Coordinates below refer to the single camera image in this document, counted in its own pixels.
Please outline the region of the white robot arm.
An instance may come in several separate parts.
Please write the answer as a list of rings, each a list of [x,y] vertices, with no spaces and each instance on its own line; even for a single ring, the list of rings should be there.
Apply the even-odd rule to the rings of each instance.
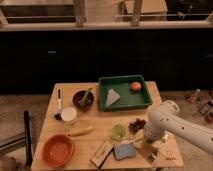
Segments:
[[[213,155],[213,129],[186,121],[178,117],[179,112],[171,100],[153,108],[143,129],[145,138],[156,141],[168,131]]]

